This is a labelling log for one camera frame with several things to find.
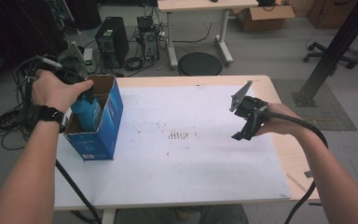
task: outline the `blue cardboard box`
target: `blue cardboard box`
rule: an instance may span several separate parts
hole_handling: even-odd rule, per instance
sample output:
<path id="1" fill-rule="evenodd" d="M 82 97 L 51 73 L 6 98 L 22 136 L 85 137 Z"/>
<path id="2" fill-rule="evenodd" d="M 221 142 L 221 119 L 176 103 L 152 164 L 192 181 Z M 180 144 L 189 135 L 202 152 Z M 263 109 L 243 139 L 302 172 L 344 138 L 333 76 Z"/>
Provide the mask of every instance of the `blue cardboard box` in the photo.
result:
<path id="1" fill-rule="evenodd" d="M 116 77 L 89 76 L 88 79 L 94 81 L 94 94 L 103 108 L 101 123 L 96 132 L 85 133 L 77 115 L 72 113 L 63 135 L 83 160 L 112 160 L 123 112 Z"/>

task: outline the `black metal pole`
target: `black metal pole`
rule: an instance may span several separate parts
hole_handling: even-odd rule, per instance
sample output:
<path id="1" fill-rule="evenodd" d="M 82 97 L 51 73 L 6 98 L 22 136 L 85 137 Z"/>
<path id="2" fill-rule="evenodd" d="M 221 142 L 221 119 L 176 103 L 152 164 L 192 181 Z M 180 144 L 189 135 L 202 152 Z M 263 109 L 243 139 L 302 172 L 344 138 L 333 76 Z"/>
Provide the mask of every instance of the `black metal pole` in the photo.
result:
<path id="1" fill-rule="evenodd" d="M 309 106 L 316 92 L 322 87 L 327 77 L 333 72 L 341 56 L 358 36 L 358 2 L 351 14 L 338 30 L 333 41 L 318 62 L 301 91 L 294 93 L 297 106 Z"/>

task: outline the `floor mat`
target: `floor mat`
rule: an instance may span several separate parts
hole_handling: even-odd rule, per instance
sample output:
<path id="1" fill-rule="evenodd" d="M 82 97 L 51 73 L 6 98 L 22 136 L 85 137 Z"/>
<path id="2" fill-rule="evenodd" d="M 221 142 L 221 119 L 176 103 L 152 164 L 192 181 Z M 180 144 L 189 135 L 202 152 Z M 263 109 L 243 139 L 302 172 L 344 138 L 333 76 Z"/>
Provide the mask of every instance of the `floor mat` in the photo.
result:
<path id="1" fill-rule="evenodd" d="M 281 101 L 319 130 L 357 131 L 341 104 L 325 83 L 313 98 L 316 107 L 296 106 L 291 93 L 299 92 L 306 81 L 302 79 L 272 79 Z"/>

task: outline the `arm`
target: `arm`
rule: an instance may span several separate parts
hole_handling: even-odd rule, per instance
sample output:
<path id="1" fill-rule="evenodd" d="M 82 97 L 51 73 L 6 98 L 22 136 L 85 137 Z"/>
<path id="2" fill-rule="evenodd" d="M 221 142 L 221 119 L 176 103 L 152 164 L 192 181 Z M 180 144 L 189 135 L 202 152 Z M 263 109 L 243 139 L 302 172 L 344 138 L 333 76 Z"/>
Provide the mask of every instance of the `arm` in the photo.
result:
<path id="1" fill-rule="evenodd" d="M 268 104 L 268 111 L 298 118 L 285 105 Z M 263 133 L 291 134 L 302 146 L 330 223 L 358 223 L 358 186 L 315 133 L 281 119 L 270 119 Z"/>
<path id="2" fill-rule="evenodd" d="M 33 101 L 65 112 L 92 81 L 65 85 L 47 71 L 38 71 Z M 54 208 L 54 167 L 60 125 L 39 121 L 0 191 L 0 223 L 51 223 Z"/>

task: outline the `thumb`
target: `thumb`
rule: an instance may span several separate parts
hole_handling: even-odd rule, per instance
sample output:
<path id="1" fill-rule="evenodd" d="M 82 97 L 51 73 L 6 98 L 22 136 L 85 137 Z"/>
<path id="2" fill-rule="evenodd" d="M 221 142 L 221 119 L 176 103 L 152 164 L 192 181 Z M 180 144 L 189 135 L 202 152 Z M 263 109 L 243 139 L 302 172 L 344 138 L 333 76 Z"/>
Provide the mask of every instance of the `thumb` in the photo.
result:
<path id="1" fill-rule="evenodd" d="M 86 91 L 91 88 L 93 84 L 94 83 L 92 82 L 92 80 L 86 80 L 75 83 L 74 85 L 72 85 L 72 88 L 75 90 L 76 94 L 79 95 L 83 91 Z"/>

